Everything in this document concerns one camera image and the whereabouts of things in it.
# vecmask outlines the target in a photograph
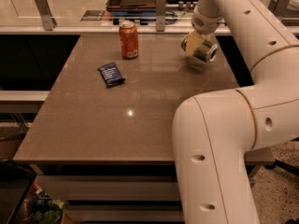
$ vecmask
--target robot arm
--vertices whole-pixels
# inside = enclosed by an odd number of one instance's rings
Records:
[[[178,108],[173,146],[185,221],[257,224],[244,154],[299,136],[299,42],[259,0],[199,0],[197,9],[192,23],[204,35],[223,16],[254,86],[196,95]]]

